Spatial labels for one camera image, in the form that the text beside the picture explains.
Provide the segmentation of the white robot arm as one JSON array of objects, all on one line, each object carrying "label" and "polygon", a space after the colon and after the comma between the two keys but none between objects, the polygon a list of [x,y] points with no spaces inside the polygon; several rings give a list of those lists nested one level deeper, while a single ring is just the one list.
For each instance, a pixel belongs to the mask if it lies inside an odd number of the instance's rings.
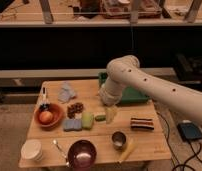
[{"label": "white robot arm", "polygon": [[111,60],[106,72],[108,77],[99,90],[105,105],[118,104],[123,90],[129,86],[184,114],[202,128],[202,92],[143,72],[138,58],[133,55]]}]

